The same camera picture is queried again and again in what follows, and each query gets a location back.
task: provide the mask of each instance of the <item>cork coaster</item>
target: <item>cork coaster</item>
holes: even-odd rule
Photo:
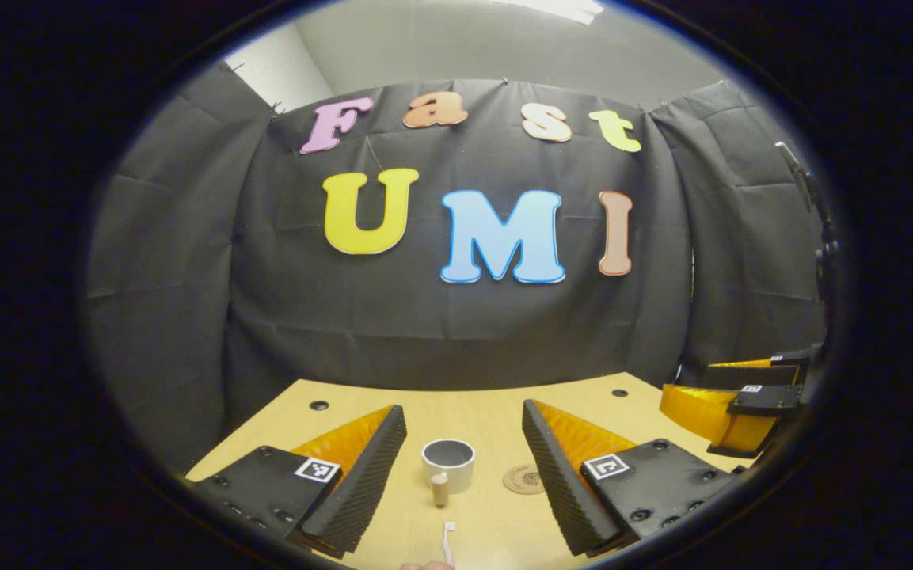
[[[540,482],[540,473],[533,463],[523,463],[514,466],[502,477],[506,488],[520,495],[536,495],[544,492],[544,484]]]

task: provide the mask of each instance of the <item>blue letter m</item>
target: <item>blue letter m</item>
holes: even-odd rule
[[[442,197],[442,205],[453,217],[449,264],[442,268],[444,281],[473,283],[481,278],[481,268],[474,264],[474,245],[493,279],[506,274],[520,245],[520,263],[513,269],[517,281],[557,283],[565,278],[554,241],[554,211],[561,206],[558,194],[523,192],[504,224],[488,198],[477,190],[449,192]]]

